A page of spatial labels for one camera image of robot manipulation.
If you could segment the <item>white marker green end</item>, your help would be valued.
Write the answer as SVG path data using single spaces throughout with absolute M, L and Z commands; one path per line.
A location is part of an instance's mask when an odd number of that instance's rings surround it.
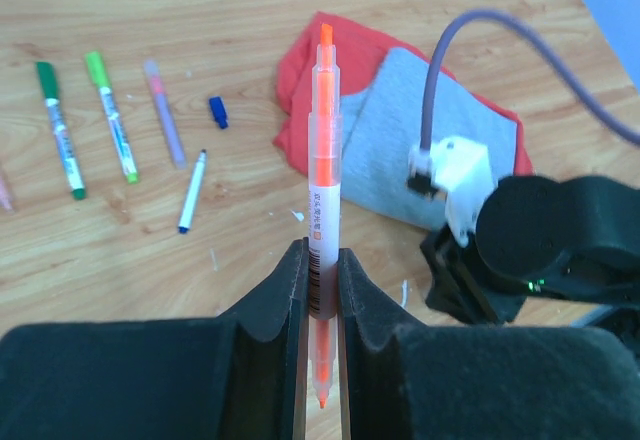
M 139 182 L 139 173 L 128 140 L 121 115 L 115 100 L 112 86 L 110 88 L 97 88 L 103 110 L 114 141 L 116 152 L 124 177 L 129 184 Z

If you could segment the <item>pink pen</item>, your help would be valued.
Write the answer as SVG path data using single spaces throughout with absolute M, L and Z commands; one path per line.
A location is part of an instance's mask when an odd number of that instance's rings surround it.
M 13 197 L 3 169 L 0 169 L 0 201 L 1 206 L 9 213 L 14 212 Z

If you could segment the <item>orange highlighter pen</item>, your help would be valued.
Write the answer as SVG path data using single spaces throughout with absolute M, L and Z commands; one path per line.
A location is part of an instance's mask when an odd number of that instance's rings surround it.
M 324 408 L 333 385 L 337 342 L 337 262 L 340 240 L 342 117 L 340 69 L 333 27 L 322 24 L 312 70 L 308 118 L 309 359 L 312 384 Z

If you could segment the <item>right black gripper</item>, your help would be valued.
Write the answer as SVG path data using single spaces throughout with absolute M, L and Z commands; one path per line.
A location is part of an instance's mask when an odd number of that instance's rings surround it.
M 473 242 L 460 247 L 445 225 L 427 234 L 420 249 L 432 276 L 429 308 L 467 325 L 502 325 L 517 317 L 527 296 L 494 288 Z

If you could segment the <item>orange white pen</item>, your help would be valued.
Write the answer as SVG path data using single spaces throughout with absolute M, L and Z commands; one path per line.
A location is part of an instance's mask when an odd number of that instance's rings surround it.
M 87 196 L 84 181 L 73 149 L 73 143 L 61 109 L 60 98 L 45 100 L 52 133 L 58 154 L 68 182 L 72 198 L 83 200 Z

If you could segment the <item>light green pen cap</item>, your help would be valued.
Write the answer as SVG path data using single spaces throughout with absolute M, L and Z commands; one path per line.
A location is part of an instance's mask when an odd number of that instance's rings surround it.
M 89 76 L 97 88 L 110 88 L 111 82 L 99 51 L 91 51 L 85 55 Z

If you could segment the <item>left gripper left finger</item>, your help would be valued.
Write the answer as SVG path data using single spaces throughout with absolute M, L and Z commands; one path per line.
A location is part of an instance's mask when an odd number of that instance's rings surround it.
M 38 323 L 1 340 L 5 439 L 301 439 L 306 240 L 222 314 Z

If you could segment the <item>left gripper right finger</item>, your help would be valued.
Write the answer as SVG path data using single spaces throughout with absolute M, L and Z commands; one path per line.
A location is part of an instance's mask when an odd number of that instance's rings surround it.
M 599 328 L 429 326 L 339 267 L 346 439 L 635 439 L 639 373 Z

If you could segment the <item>dark green pen cap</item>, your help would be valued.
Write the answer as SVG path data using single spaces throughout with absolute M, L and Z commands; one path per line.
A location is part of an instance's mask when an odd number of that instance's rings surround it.
M 58 100 L 60 95 L 54 66 L 49 62 L 39 61 L 35 63 L 35 67 L 43 98 Z

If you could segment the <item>pink translucent pen cap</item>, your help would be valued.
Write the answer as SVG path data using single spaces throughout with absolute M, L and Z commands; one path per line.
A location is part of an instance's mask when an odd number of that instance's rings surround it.
M 150 91 L 154 95 L 163 95 L 165 93 L 165 87 L 156 62 L 152 59 L 147 59 L 144 62 L 144 72 Z

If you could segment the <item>purple pen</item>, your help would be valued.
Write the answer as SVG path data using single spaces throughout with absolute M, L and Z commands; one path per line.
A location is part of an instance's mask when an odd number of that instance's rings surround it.
M 177 169 L 185 169 L 188 165 L 180 135 L 171 112 L 166 88 L 163 95 L 154 95 L 151 92 L 157 116 L 164 134 L 166 145 L 174 166 Z

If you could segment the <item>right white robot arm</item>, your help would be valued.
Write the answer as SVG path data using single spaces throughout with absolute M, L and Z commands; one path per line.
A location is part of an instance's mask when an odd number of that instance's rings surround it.
M 501 180 L 466 246 L 449 227 L 420 246 L 426 305 L 469 325 L 515 320 L 527 298 L 592 303 L 584 326 L 639 352 L 639 191 L 603 176 Z

